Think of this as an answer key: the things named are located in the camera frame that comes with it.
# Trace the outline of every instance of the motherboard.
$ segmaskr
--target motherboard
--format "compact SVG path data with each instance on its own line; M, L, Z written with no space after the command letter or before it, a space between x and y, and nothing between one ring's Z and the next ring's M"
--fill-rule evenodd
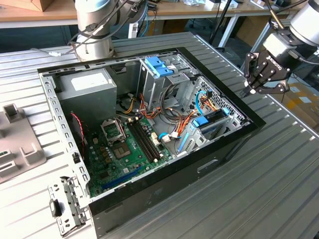
M115 119L103 122L101 127L86 136L91 197L171 159L146 118L124 123Z

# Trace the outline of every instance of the slotted metal surface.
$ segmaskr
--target slotted metal surface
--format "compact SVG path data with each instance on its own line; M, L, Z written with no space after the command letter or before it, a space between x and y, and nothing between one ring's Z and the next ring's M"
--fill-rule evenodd
M186 47L231 90L244 78L191 33L115 42L119 56ZM47 49L66 52L69 47ZM49 57L22 51L0 54L0 107L22 107L48 161L0 184L0 238L59 238L48 206L47 185L70 175L37 76L41 67L77 62L73 54ZM268 96L244 101L266 122L223 167L109 233L111 239L294 239L319 231L318 138ZM88 223L69 238L95 238Z

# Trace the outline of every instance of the ram slot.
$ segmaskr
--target ram slot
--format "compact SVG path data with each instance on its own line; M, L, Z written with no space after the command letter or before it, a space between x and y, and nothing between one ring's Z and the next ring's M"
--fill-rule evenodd
M151 151L151 154L153 155L153 157L159 159L160 154L158 153L153 143L151 142L151 140L149 139L149 137L147 136L147 134L145 133L145 131L143 130L142 126L139 123L136 123L136 129L139 132L139 135L145 135L145 137L142 137L142 138L145 140L145 143L148 145L148 148Z
M141 150L145 154L147 160L149 163L152 163L154 161L154 157L149 152L145 142L142 140L142 138L139 136L139 133L136 131L135 127L132 124L128 124L128 128L130 132L132 133L134 139L137 141L138 145L140 146Z

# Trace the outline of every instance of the label sticker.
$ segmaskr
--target label sticker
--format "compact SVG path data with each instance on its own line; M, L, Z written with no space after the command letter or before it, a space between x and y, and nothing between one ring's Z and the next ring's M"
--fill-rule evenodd
M300 92L300 90L296 86L291 86L290 90L295 93Z
M311 103L311 100L307 96L299 97L304 103Z
M167 66L167 68L169 68L170 70L171 70L171 69L176 69L176 67L175 67L174 65Z
M73 78L71 83L76 91L80 91L95 86L105 85L109 82L108 79L105 79L102 73L97 73L89 76Z

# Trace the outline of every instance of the robotiq logo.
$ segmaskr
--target robotiq logo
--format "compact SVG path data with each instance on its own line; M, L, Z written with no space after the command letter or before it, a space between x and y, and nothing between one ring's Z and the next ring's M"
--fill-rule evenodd
M281 69L282 69L281 66L271 56L267 56L266 59L270 60L278 68L278 70L281 71Z

